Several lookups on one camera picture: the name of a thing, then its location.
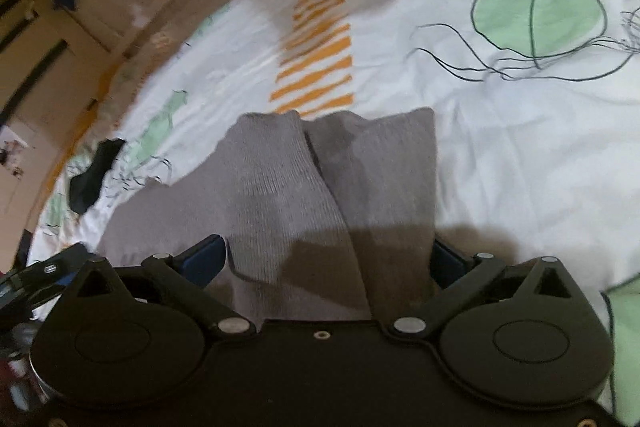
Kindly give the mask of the grey knitted hooded sweater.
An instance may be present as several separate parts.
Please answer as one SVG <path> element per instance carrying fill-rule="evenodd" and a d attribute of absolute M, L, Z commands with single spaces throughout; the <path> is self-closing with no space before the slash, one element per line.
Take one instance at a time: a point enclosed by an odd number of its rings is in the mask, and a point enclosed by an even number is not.
<path fill-rule="evenodd" d="M 181 180 L 114 211 L 113 265 L 227 245 L 206 291 L 254 322 L 392 321 L 433 294 L 435 116 L 248 114 Z"/>

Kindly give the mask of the black folded cloth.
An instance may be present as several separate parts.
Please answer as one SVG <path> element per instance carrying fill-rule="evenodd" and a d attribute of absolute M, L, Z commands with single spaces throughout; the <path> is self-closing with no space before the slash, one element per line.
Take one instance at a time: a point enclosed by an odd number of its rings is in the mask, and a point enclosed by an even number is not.
<path fill-rule="evenodd" d="M 70 179 L 68 207 L 76 215 L 82 216 L 99 199 L 103 180 L 125 144 L 122 139 L 100 142 L 89 167 Z"/>

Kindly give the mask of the white leaf-print bed sheet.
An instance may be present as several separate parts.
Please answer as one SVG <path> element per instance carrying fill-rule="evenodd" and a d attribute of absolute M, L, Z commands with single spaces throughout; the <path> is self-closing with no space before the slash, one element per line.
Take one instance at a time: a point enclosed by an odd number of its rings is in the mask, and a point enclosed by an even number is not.
<path fill-rule="evenodd" d="M 122 65 L 44 207 L 30 261 L 96 245 L 145 181 L 174 183 L 248 112 L 434 109 L 437 232 L 462 251 L 559 257 L 605 307 L 606 402 L 639 421 L 639 0 L 209 0 L 154 74 Z M 104 140 L 99 199 L 68 207 Z"/>

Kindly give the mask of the beige wooden left bed rail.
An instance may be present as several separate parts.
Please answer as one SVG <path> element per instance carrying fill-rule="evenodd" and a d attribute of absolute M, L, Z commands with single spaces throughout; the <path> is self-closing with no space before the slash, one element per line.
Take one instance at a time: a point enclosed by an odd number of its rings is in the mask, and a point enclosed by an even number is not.
<path fill-rule="evenodd" d="M 52 0 L 1 5 L 1 270 L 34 231 L 46 185 L 110 52 Z"/>

